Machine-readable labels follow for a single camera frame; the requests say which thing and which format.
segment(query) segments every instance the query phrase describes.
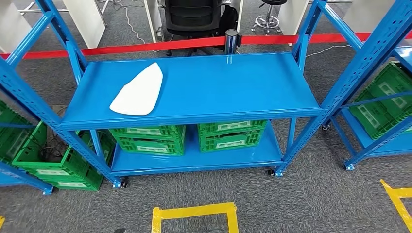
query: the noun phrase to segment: shelf board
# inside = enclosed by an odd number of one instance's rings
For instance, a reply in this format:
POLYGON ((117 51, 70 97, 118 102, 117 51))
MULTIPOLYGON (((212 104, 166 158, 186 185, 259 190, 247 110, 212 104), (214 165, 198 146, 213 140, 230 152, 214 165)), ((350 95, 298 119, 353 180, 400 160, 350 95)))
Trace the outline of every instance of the shelf board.
MULTIPOLYGON (((342 109, 342 116, 346 120, 358 142, 365 148, 374 141, 363 129, 358 120, 348 109, 342 109)), ((412 133, 402 133, 390 142, 376 149, 370 157, 380 157, 388 155, 399 155, 412 153, 412 133)))
POLYGON ((8 187, 15 185, 24 185, 25 183, 19 179, 7 176, 0 172, 0 187, 8 187))
POLYGON ((63 118, 66 130, 314 117, 322 109, 290 53, 94 62, 63 118), (121 90, 157 62, 163 83, 145 116, 109 109, 121 90))
POLYGON ((412 72, 412 46, 402 46, 394 50, 393 56, 412 72))
POLYGON ((112 162, 112 174, 131 176, 181 171, 217 170, 282 164, 271 124, 267 124, 255 147, 200 153, 196 125, 188 125, 183 156, 161 156, 124 152, 119 145, 112 162))

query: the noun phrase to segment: gray carpet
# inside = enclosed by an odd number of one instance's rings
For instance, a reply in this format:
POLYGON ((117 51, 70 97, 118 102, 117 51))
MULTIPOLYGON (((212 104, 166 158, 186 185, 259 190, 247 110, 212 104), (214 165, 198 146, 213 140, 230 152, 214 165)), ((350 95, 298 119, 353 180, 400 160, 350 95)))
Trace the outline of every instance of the gray carpet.
MULTIPOLYGON (((131 0, 123 2, 140 4, 131 0)), ((21 0, 17 4, 22 9, 28 1, 21 0)), ((254 18, 266 11, 258 5, 258 0, 245 1, 243 34, 252 34, 249 29, 254 18)), ((347 9, 346 4, 333 7, 341 16, 347 9)), ((126 24, 124 13, 124 10, 107 8, 104 19, 108 28, 101 46, 139 43, 126 24)), ((30 22, 38 16, 26 15, 30 22)), ((70 17, 63 16, 80 46, 84 47, 70 17)), ((150 41, 143 8, 131 8, 130 20, 140 36, 150 41)), ((336 30, 323 17, 316 32, 336 30)), ((330 46, 311 44, 308 54, 330 46)), ((33 50, 59 48, 52 31, 47 29, 33 50)), ((239 52, 288 49, 287 45, 242 46, 239 52)), ((174 55, 184 53, 176 51, 174 55)), ((308 57, 305 77, 318 101, 325 97, 353 54, 351 48, 333 48, 308 57)), ((104 59, 162 56, 163 51, 111 55, 104 59)), ((18 69, 48 104, 69 103, 75 83, 67 59, 24 61, 18 69)), ((305 119, 298 122, 298 130, 305 122, 305 119)), ((284 147, 287 121, 277 120, 273 125, 284 147)), ((117 228, 126 228, 128 233, 149 233, 152 209, 156 206, 176 208, 229 201, 234 201, 238 207, 242 233, 408 232, 379 180, 384 179, 394 188, 412 187, 411 156, 366 160, 351 172, 342 168, 342 160, 347 157, 345 146, 332 128, 328 132, 318 131, 282 178, 268 176, 264 168, 251 168, 134 176, 130 177, 126 189, 112 189, 111 184, 104 181, 98 192, 57 191, 51 196, 42 196, 37 190, 24 186, 1 188, 0 215, 5 216, 6 222, 0 233, 113 233, 117 228)), ((411 212, 412 201, 405 199, 404 203, 411 212)), ((166 220, 162 227, 163 233, 228 232, 224 215, 166 220)))

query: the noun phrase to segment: stacked crates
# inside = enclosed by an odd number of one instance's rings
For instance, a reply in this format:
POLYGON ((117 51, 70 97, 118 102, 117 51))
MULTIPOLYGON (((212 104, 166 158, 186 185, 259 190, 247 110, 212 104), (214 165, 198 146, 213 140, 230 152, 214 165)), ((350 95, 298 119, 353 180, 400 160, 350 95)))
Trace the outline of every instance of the stacked crates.
POLYGON ((259 144, 267 120, 198 124, 201 152, 251 147, 259 144))
MULTIPOLYGON (((400 63, 389 63, 355 99, 355 102, 412 91, 412 78, 400 63)), ((372 139, 412 115, 412 96, 401 96, 349 108, 372 139)))
MULTIPOLYGON (((16 125, 31 125, 28 120, 14 112, 1 100, 0 122, 16 125)), ((11 164, 19 148, 32 131, 32 129, 0 127, 0 162, 11 164)))
POLYGON ((183 155, 185 125, 110 129, 110 132, 126 152, 183 155))
MULTIPOLYGON (((90 131, 80 131, 78 135, 94 150, 90 131)), ((104 159, 108 162, 113 154, 114 140, 107 131, 98 131, 98 135, 104 159)), ((99 190, 103 175, 71 146, 66 149, 62 157, 43 158, 41 150, 46 141, 47 126, 40 122, 19 150, 12 164, 60 189, 99 190)))

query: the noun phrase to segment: chair backrest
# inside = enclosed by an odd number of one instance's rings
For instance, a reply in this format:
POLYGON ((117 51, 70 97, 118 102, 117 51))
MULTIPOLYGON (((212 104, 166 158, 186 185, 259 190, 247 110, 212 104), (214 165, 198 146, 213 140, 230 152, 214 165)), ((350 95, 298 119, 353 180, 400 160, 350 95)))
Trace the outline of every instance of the chair backrest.
POLYGON ((217 30, 221 5, 222 0, 165 0, 166 28, 187 36, 217 30))

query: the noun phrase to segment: yellow floor tape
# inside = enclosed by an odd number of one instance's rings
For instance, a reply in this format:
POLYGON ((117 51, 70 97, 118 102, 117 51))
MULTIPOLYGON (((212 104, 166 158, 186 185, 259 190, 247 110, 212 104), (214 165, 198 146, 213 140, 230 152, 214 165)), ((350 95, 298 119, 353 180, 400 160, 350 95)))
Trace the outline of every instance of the yellow floor tape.
POLYGON ((155 207, 152 217, 152 233, 161 233, 162 220, 215 214, 227 214, 229 233, 239 233, 236 210, 237 208, 233 202, 167 210, 161 210, 159 207, 155 207))
POLYGON ((386 193, 388 193, 389 198, 398 210, 409 231, 412 233, 412 217, 401 201, 401 198, 412 198, 412 188, 391 188, 384 180, 381 179, 380 182, 385 188, 386 193))
POLYGON ((0 230, 1 230, 1 227, 3 226, 3 223, 4 223, 4 217, 0 216, 0 230))

